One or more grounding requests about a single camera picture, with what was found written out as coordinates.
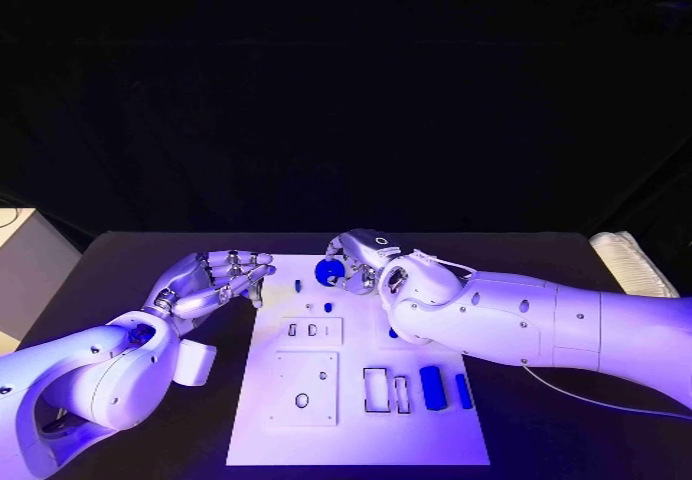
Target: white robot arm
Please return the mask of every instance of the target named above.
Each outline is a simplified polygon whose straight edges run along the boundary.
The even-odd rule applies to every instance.
[[[329,283],[378,290],[397,334],[435,340],[507,365],[582,368],[655,388],[692,408],[692,298],[596,292],[538,278],[481,272],[459,276],[436,257],[401,254],[391,237],[352,230],[328,247],[347,257]]]
[[[0,476],[48,478],[100,440],[152,414],[171,382],[204,385],[217,350],[181,341],[236,296],[262,307],[272,255],[192,254],[161,277],[142,311],[0,357]],[[37,404],[61,409],[37,421]]]

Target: circular hole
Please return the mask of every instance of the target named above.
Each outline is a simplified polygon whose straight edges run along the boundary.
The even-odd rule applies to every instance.
[[[308,407],[308,402],[309,402],[309,398],[308,398],[308,395],[305,393],[302,393],[298,397],[296,397],[296,406],[299,408],[306,408]]]

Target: black backdrop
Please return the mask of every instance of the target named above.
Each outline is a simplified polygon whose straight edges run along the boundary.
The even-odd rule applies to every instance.
[[[4,7],[4,198],[81,247],[626,228],[687,289],[685,2],[247,3]]]

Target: white board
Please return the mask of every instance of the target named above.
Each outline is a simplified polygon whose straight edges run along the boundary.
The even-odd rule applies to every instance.
[[[264,282],[227,465],[489,465],[476,409],[462,408],[455,381],[458,374],[466,374],[462,355],[440,344],[416,346],[390,337],[378,295],[357,296],[315,280],[321,256],[275,258],[279,270]],[[331,313],[324,308],[328,302]],[[306,346],[303,339],[292,346],[283,341],[288,319],[311,317],[342,319],[341,344]],[[277,426],[270,420],[277,401],[299,410],[292,404],[295,389],[277,400],[277,352],[338,354],[337,418],[328,419],[334,423]],[[442,411],[426,408],[419,372],[430,365],[440,367],[443,376],[449,407]],[[387,368],[390,413],[365,411],[365,368]],[[407,377],[410,414],[397,412],[397,376]]]

